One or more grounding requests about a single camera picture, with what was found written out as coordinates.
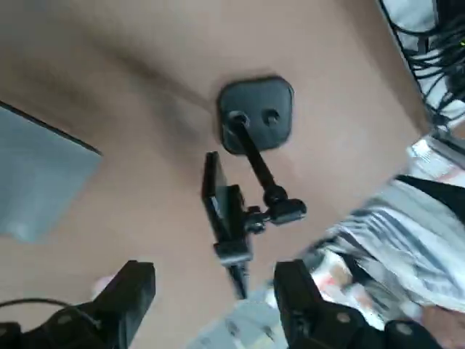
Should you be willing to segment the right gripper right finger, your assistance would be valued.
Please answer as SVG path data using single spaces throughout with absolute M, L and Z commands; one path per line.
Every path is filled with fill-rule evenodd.
M 440 344 L 415 321 L 372 327 L 354 308 L 321 296 L 302 260 L 278 262 L 273 287 L 289 348 L 433 349 Z

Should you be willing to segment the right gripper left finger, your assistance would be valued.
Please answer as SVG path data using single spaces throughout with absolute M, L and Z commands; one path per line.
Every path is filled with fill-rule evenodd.
M 2 348 L 129 348 L 156 295 L 155 267 L 130 260 L 90 302 L 30 297 L 1 303 L 56 305 L 60 309 L 41 325 L 23 331 L 14 321 L 1 323 Z

